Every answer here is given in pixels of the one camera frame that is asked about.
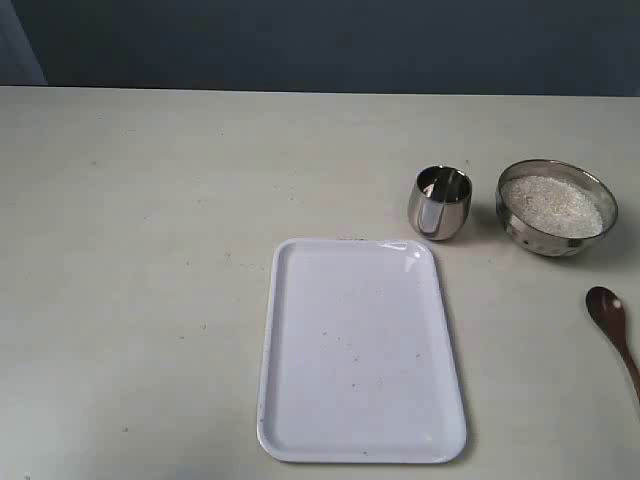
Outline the brown wooden spoon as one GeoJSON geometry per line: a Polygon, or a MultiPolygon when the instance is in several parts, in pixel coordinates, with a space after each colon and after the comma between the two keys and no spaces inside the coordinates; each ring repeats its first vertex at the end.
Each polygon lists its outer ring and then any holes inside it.
{"type": "Polygon", "coordinates": [[[623,302],[610,289],[594,286],[586,293],[585,305],[594,324],[618,352],[639,403],[639,368],[629,348],[623,302]]]}

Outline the wide steel bowl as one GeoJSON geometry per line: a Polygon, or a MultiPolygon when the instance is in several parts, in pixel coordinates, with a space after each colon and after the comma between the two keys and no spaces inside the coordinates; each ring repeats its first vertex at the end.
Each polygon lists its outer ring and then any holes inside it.
{"type": "Polygon", "coordinates": [[[577,166],[549,159],[528,159],[508,166],[499,176],[495,192],[496,214],[502,229],[523,249],[547,257],[568,257],[598,243],[612,230],[619,208],[611,190],[590,172],[577,166]],[[564,238],[546,234],[522,221],[505,203],[501,187],[524,176],[544,176],[577,186],[595,203],[604,221],[603,231],[594,237],[564,238]]]}

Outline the white rectangular plastic tray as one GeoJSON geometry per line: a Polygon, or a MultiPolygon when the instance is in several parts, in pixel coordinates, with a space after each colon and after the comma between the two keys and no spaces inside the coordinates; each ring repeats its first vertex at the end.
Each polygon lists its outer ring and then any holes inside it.
{"type": "Polygon", "coordinates": [[[467,422],[431,251],[290,239],[275,251],[257,437],[291,463],[443,464],[467,422]]]}

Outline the small steel cup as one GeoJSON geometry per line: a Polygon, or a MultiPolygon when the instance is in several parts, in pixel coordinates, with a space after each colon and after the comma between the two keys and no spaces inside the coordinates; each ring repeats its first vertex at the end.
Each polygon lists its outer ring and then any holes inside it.
{"type": "Polygon", "coordinates": [[[416,176],[409,196],[409,223],[427,240],[449,240],[468,218],[472,192],[465,172],[443,165],[427,167],[416,176]]]}

